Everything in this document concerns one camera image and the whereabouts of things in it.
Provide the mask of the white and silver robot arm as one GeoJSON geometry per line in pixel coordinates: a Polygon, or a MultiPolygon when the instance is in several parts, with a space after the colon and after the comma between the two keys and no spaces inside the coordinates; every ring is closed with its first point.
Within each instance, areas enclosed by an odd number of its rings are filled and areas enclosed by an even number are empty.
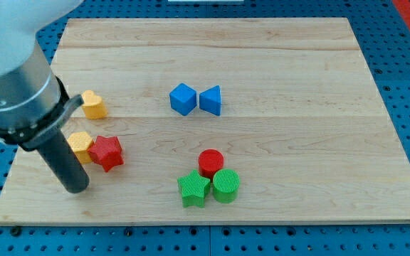
{"type": "Polygon", "coordinates": [[[69,97],[36,40],[81,0],[0,1],[0,140],[26,151],[58,137],[83,100],[69,97]]]}

